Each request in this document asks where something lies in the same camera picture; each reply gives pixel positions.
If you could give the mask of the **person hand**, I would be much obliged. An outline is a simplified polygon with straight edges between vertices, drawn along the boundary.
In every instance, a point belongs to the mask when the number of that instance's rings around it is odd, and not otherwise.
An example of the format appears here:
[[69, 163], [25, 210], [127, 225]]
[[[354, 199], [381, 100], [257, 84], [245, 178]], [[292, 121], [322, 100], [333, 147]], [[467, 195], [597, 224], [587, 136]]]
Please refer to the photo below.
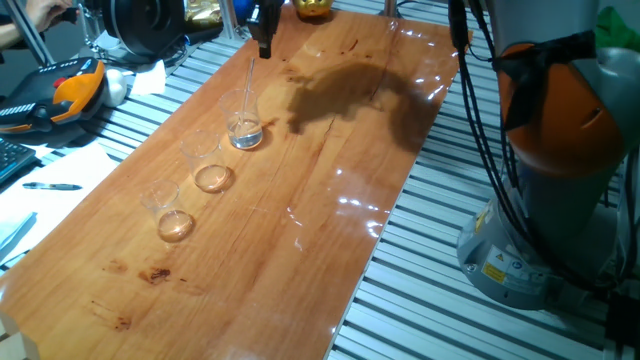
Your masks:
[[28, 0], [25, 10], [35, 28], [42, 32], [50, 27], [57, 16], [72, 6], [71, 0]]

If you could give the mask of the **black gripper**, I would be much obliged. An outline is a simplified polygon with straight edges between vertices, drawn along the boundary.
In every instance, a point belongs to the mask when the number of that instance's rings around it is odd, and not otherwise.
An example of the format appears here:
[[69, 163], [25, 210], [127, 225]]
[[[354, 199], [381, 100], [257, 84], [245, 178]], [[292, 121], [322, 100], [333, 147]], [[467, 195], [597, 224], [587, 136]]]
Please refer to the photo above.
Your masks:
[[271, 58], [273, 37], [277, 32], [283, 4], [284, 0], [253, 0], [249, 7], [246, 23], [258, 44], [260, 58]]

